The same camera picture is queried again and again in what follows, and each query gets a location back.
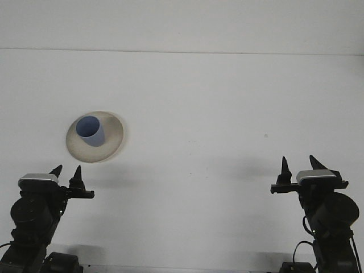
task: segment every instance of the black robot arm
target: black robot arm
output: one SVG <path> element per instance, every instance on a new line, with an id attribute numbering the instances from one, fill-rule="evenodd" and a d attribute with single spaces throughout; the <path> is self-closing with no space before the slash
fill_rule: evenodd
<path id="1" fill-rule="evenodd" d="M 310 162 L 313 170 L 300 171 L 297 183 L 291 183 L 291 172 L 283 158 L 282 173 L 271 186 L 271 193 L 298 193 L 310 226 L 308 230 L 304 224 L 305 230 L 313 235 L 312 247 L 319 273 L 359 273 L 358 255 L 354 255 L 350 245 L 350 239 L 353 240 L 350 226 L 359 217 L 359 208 L 348 196 L 335 192 L 345 189 L 348 182 L 342 180 L 338 171 L 327 169 L 312 155 Z M 307 263 L 283 263 L 280 272 L 314 270 Z"/>
<path id="2" fill-rule="evenodd" d="M 11 232 L 14 240 L 0 261 L 0 273 L 39 272 L 68 200 L 94 197 L 93 191 L 85 189 L 81 166 L 70 179 L 68 188 L 58 185 L 61 170 L 62 165 L 59 165 L 50 173 L 29 173 L 19 180 L 21 198 L 10 211 L 16 226 Z"/>

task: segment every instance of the beige plate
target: beige plate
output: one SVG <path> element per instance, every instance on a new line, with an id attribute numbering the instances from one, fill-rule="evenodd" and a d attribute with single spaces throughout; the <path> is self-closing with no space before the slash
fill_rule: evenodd
<path id="1" fill-rule="evenodd" d="M 76 133 L 77 122 L 86 115 L 97 117 L 104 129 L 105 143 L 99 147 L 93 147 L 84 142 Z M 111 157 L 120 147 L 124 130 L 120 120 L 109 112 L 95 111 L 83 115 L 72 123 L 66 136 L 66 145 L 69 153 L 83 162 L 99 162 Z"/>

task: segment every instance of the blue cup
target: blue cup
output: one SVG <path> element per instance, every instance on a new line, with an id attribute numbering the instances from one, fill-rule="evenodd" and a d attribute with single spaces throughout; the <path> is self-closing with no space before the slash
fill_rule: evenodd
<path id="1" fill-rule="evenodd" d="M 105 134 L 101 122 L 93 115 L 87 115 L 78 121 L 76 133 L 90 146 L 98 147 L 105 143 Z"/>

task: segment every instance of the cup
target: cup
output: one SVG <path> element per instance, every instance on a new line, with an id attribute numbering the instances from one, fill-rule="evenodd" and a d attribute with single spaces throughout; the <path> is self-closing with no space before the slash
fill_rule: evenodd
<path id="1" fill-rule="evenodd" d="M 105 143 L 105 134 L 101 122 L 93 115 L 87 115 L 78 121 L 76 133 L 90 146 L 98 147 Z"/>

